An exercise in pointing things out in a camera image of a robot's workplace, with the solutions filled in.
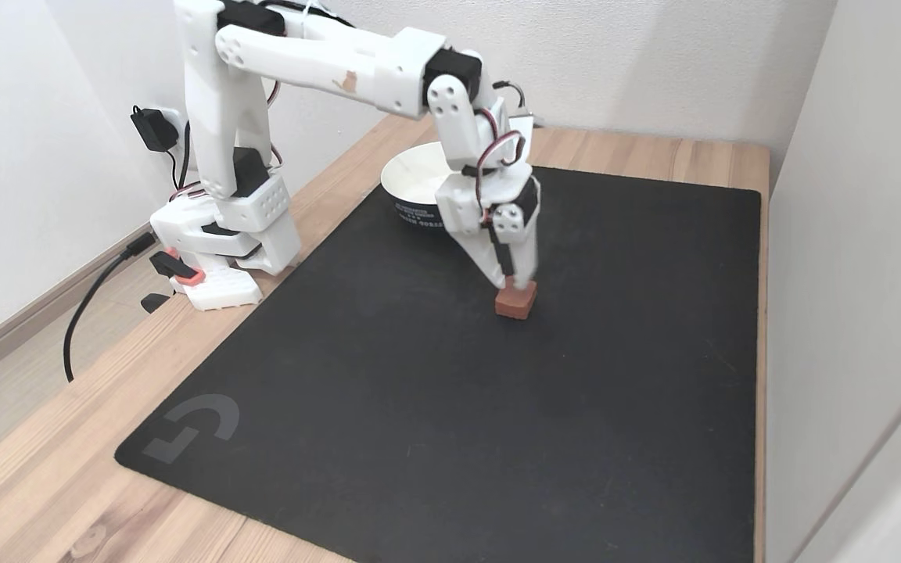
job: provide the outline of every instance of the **red wire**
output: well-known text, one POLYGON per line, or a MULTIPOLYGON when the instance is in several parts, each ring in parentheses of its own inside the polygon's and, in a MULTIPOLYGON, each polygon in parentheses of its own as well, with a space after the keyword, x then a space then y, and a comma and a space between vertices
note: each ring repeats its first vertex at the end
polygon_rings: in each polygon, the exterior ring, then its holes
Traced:
POLYGON ((172 202, 172 200, 176 199, 176 197, 183 195, 183 193, 189 192, 190 188, 194 188, 194 186, 197 186, 197 185, 200 185, 200 181, 190 182, 190 183, 188 183, 188 185, 183 186, 183 188, 175 190, 175 192, 172 192, 172 195, 169 196, 169 202, 172 202))
POLYGON ((496 125, 496 117, 493 115, 493 112, 489 111, 489 108, 483 107, 479 110, 479 113, 485 115, 486 120, 489 121, 489 126, 493 128, 493 140, 500 138, 500 126, 496 125))
MULTIPOLYGON (((516 160, 519 160, 519 156, 522 154, 522 144, 523 144, 523 135, 519 131, 509 131, 505 133, 501 138, 497 138, 489 147, 486 147, 485 152, 482 153, 482 156, 479 157, 478 166, 476 167, 475 173, 475 199, 478 200, 479 207, 482 207, 482 169, 485 167, 486 160, 489 158, 489 155, 499 149, 501 146, 511 140, 513 138, 519 138, 516 142, 516 158, 512 163, 516 163, 516 160)), ((485 224, 487 221, 487 210, 482 207, 482 222, 485 224)))
POLYGON ((273 89, 269 92, 269 96, 266 99, 266 106, 272 106, 273 101, 276 100, 276 94, 280 92, 280 83, 273 82, 273 89))

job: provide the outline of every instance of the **desk mat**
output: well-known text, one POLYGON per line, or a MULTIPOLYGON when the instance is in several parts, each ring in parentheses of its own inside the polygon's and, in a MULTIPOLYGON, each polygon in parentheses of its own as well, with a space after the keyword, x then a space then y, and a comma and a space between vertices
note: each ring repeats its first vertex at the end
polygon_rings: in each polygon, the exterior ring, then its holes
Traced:
POLYGON ((751 562, 759 193, 536 175, 528 321, 376 189, 118 462, 360 563, 751 562))

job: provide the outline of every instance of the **wooden desk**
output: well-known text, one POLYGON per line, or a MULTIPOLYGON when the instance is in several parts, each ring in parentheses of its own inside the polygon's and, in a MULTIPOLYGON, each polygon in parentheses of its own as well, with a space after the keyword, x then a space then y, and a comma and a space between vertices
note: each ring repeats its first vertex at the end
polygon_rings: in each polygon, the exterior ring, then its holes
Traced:
MULTIPOLYGON (((304 241, 301 256, 375 187, 390 157, 435 139, 428 121, 387 117, 305 186, 291 207, 304 241)), ((764 195, 754 538, 757 561, 762 561, 768 150, 739 143, 540 129, 530 161, 544 167, 754 189, 764 195)), ((278 282, 260 278, 264 291, 278 282)), ((236 307, 198 313, 186 298, 175 296, 4 439, 0 561, 345 561, 113 460, 122 439, 250 311, 236 307)))

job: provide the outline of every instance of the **white bowl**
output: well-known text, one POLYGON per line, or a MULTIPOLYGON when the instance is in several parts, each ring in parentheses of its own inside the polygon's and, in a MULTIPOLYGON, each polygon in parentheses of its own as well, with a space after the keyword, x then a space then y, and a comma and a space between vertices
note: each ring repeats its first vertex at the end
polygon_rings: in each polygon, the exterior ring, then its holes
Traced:
POLYGON ((382 170, 382 186, 398 217, 422 228, 443 229, 436 207, 436 190, 451 175, 439 142, 414 146, 398 153, 382 170))

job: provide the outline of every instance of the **floor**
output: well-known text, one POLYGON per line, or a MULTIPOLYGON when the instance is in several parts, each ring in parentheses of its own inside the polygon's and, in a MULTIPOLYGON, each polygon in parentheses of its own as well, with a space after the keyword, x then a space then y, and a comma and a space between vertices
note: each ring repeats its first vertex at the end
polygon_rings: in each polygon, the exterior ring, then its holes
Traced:
MULTIPOLYGON (((128 334, 147 313, 140 299, 170 295, 169 282, 155 274, 147 254, 114 275, 82 314, 72 341, 72 371, 92 364, 103 350, 128 334)), ((75 307, 0 360, 0 439, 66 384, 61 342, 75 307)))

